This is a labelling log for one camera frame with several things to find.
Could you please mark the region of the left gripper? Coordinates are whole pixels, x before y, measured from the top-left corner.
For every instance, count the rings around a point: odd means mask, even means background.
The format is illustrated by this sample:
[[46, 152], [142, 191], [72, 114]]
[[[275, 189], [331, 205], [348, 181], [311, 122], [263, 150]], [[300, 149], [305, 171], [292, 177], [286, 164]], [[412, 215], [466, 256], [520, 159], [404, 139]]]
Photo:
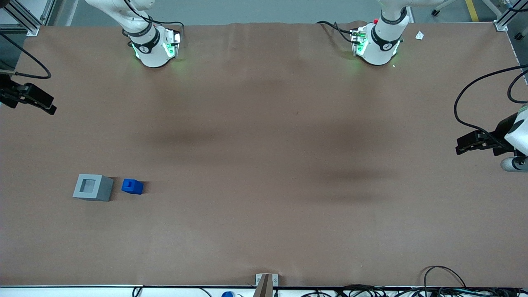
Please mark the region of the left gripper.
[[517, 113], [499, 122], [492, 135], [504, 146], [499, 147], [494, 139], [474, 130], [457, 139], [455, 152], [462, 155], [474, 150], [493, 150], [494, 156], [517, 151], [517, 154], [528, 155], [528, 105], [524, 104]]

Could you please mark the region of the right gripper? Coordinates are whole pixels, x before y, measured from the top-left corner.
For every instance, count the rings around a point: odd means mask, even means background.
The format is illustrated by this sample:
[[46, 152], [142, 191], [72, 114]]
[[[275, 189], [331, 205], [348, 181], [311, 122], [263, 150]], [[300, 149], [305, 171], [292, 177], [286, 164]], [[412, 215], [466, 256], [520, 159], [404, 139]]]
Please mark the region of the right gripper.
[[0, 101], [2, 104], [15, 108], [21, 104], [36, 104], [50, 115], [54, 115], [57, 107], [53, 105], [53, 96], [42, 96], [43, 90], [32, 83], [20, 83], [11, 80], [10, 76], [0, 77]]

